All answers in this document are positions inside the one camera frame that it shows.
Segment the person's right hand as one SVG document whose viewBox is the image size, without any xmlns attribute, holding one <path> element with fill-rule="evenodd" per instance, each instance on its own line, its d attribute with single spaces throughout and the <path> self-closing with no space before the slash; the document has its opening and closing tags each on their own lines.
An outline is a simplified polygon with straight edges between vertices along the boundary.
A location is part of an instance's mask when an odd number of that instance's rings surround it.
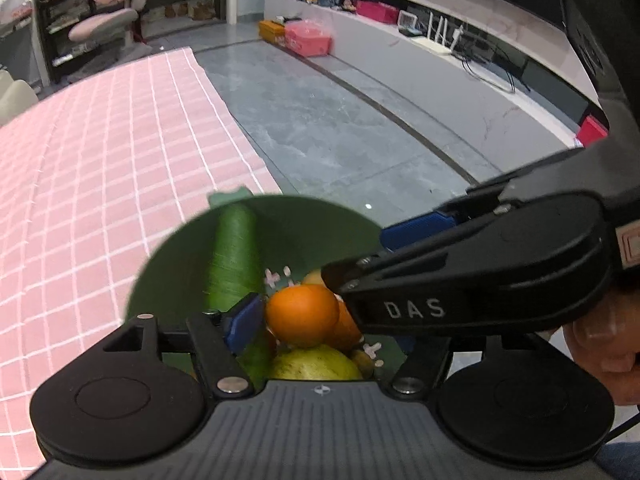
<svg viewBox="0 0 640 480">
<path fill-rule="evenodd" d="M 608 389 L 616 405 L 640 399 L 639 293 L 609 292 L 585 316 L 563 326 L 574 361 Z"/>
</svg>

